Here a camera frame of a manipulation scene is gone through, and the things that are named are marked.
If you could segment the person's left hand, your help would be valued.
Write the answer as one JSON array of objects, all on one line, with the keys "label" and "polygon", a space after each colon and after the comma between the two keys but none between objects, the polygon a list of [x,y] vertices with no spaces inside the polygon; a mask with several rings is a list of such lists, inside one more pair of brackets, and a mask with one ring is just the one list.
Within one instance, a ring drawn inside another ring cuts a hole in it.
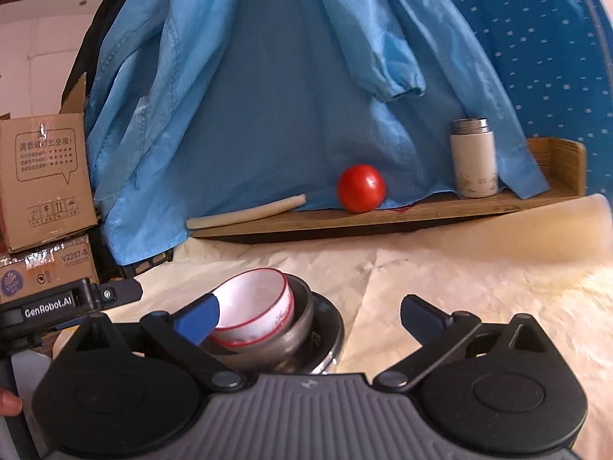
[{"label": "person's left hand", "polygon": [[23,401],[5,388],[0,388],[0,416],[18,416],[23,409]]}]

